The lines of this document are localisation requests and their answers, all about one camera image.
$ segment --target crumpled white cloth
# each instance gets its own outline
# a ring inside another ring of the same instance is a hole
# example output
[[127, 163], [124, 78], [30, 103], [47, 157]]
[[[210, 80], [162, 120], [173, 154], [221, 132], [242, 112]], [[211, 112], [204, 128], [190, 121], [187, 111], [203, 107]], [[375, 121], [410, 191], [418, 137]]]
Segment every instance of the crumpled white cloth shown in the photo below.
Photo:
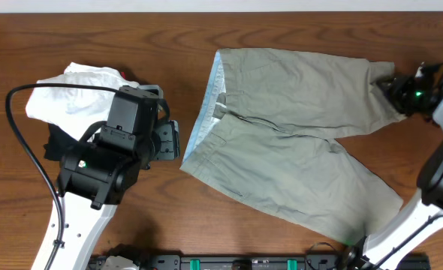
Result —
[[[38, 80], [37, 83], [70, 83], [119, 89], [138, 87], [138, 82], [123, 79], [110, 67], [90, 67], [71, 63], [62, 75]], [[86, 129], [98, 121], [108, 120], [114, 93], [78, 88], [35, 88], [26, 104], [26, 115], [59, 126], [79, 140]]]

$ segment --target wire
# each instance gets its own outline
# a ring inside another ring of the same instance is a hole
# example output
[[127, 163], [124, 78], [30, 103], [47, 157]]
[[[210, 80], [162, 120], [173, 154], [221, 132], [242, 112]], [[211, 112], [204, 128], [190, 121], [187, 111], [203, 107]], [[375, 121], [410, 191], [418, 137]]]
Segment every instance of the wire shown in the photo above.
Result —
[[[336, 255], [337, 255], [337, 260], [340, 259], [340, 252], [339, 252], [337, 249], [335, 249], [330, 243], [327, 243], [327, 242], [318, 242], [318, 243], [315, 243], [313, 246], [311, 246], [311, 247], [306, 251], [306, 254], [308, 255], [308, 253], [309, 253], [310, 251], [312, 251], [312, 249], [316, 248], [316, 247], [319, 246], [319, 245], [326, 245], [326, 246], [331, 247], [331, 248], [333, 249], [333, 251], [335, 251], [335, 253], [336, 253]], [[337, 267], [337, 260], [335, 261], [335, 263], [333, 264], [333, 266], [330, 267], [330, 268], [327, 268], [327, 270], [334, 270], [334, 269], [336, 269], [336, 267]], [[313, 267], [312, 262], [311, 262], [309, 259], [306, 261], [306, 264], [309, 265], [309, 267], [310, 267], [312, 270], [318, 270], [318, 269], [316, 269], [315, 267]]]
[[59, 196], [56, 193], [55, 186], [50, 180], [50, 177], [48, 176], [47, 172], [44, 170], [43, 166], [41, 166], [40, 161], [36, 158], [35, 153], [29, 148], [28, 144], [26, 143], [25, 139], [21, 135], [20, 130], [17, 127], [17, 124], [14, 121], [13, 113], [11, 112], [11, 99], [13, 98], [14, 94], [16, 94], [18, 91], [25, 90], [25, 89], [33, 89], [33, 88], [39, 88], [39, 87], [63, 87], [63, 88], [72, 88], [72, 89], [92, 89], [92, 90], [103, 90], [103, 91], [109, 91], [109, 92], [118, 92], [117, 90], [113, 88], [108, 87], [100, 87], [100, 86], [90, 86], [90, 85], [74, 85], [74, 84], [65, 84], [65, 83], [35, 83], [35, 84], [29, 84], [29, 85], [22, 85], [18, 86], [14, 89], [12, 89], [8, 94], [6, 95], [6, 101], [5, 101], [5, 110], [6, 110], [6, 117], [8, 118], [8, 122], [10, 123], [11, 129], [14, 132], [14, 135], [17, 137], [18, 141], [20, 142], [21, 146], [25, 150], [26, 154], [28, 154], [29, 158], [33, 161], [36, 168], [40, 172], [41, 176], [43, 176], [43, 179], [45, 183], [48, 186], [48, 189], [50, 190], [51, 197], [53, 198], [53, 202], [55, 203], [56, 212], [58, 214], [58, 234], [56, 236], [56, 240], [53, 242], [53, 250], [51, 251], [50, 258], [48, 259], [48, 262], [45, 266], [45, 270], [49, 270], [51, 265], [53, 264], [53, 260], [55, 259], [56, 253], [58, 252], [59, 247], [63, 244], [62, 238], [63, 238], [63, 232], [65, 227], [65, 217], [63, 216], [62, 211], [62, 204], [59, 200]]
[[378, 262], [376, 265], [374, 265], [372, 268], [369, 268], [369, 270], [378, 270], [381, 265], [383, 265], [388, 259], [390, 259], [395, 253], [397, 253], [399, 250], [401, 250], [406, 244], [408, 244], [415, 236], [417, 236], [419, 233], [421, 233], [425, 228], [427, 228], [430, 224], [433, 223], [433, 221], [438, 220], [439, 218], [443, 218], [443, 214], [429, 217], [425, 223], [420, 226], [416, 231], [414, 231], [407, 239], [405, 239], [402, 243], [398, 245], [398, 247], [395, 247], [389, 254], [385, 255], [383, 259], [381, 259], [380, 262]]

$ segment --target pants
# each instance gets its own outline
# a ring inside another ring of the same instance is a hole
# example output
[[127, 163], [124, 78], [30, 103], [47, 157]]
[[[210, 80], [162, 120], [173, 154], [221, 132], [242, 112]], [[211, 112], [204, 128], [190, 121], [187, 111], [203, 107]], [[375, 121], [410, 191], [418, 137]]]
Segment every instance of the pants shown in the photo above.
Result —
[[396, 215], [399, 196], [335, 141], [403, 119], [371, 85], [393, 63], [276, 49], [218, 57], [221, 90], [207, 89], [181, 170], [346, 244]]

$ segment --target wood grain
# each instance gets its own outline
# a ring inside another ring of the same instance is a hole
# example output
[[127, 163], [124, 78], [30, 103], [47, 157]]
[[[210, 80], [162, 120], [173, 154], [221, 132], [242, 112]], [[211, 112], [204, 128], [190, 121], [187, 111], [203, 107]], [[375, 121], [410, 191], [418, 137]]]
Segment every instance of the wood grain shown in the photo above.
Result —
[[[215, 51], [272, 47], [392, 61], [413, 73], [443, 62], [443, 13], [100, 13], [0, 14], [0, 269], [28, 269], [50, 215], [45, 184], [12, 134], [7, 92], [63, 72], [70, 62], [109, 66], [129, 80], [159, 84], [185, 149]], [[27, 119], [30, 91], [14, 100], [17, 123], [41, 157], [47, 126]], [[443, 138], [414, 116], [340, 142], [406, 201], [417, 173]], [[57, 163], [42, 164], [54, 179]], [[181, 160], [153, 163], [125, 195], [96, 253], [118, 243], [184, 254], [301, 254], [333, 242], [301, 226], [234, 202], [181, 172]], [[443, 231], [425, 241], [443, 269]]]

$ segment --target green strip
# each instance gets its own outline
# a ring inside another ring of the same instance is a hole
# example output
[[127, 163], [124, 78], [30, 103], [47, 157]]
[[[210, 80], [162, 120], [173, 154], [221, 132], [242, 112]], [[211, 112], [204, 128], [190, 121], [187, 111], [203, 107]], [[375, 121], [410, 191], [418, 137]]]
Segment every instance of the green strip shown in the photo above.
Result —
[[297, 270], [297, 261], [295, 259], [289, 259], [287, 264], [288, 270]]
[[200, 260], [199, 259], [192, 259], [190, 261], [190, 270], [200, 270]]

